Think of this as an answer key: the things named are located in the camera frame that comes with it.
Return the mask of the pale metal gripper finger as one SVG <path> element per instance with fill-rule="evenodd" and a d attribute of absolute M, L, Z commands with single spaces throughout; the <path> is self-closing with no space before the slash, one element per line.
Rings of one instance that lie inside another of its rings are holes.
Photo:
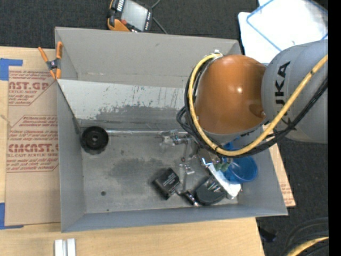
<path fill-rule="evenodd" d="M 189 164 L 182 164 L 180 173 L 182 184 L 181 193 L 185 193 L 193 187 L 195 171 Z"/>
<path fill-rule="evenodd" d="M 105 133 L 109 139 L 112 137 L 122 137 L 128 140 L 128 144 L 137 145 L 161 145 L 161 146 L 177 146 L 188 144 L 188 134 L 174 130 L 118 130 L 106 129 Z"/>

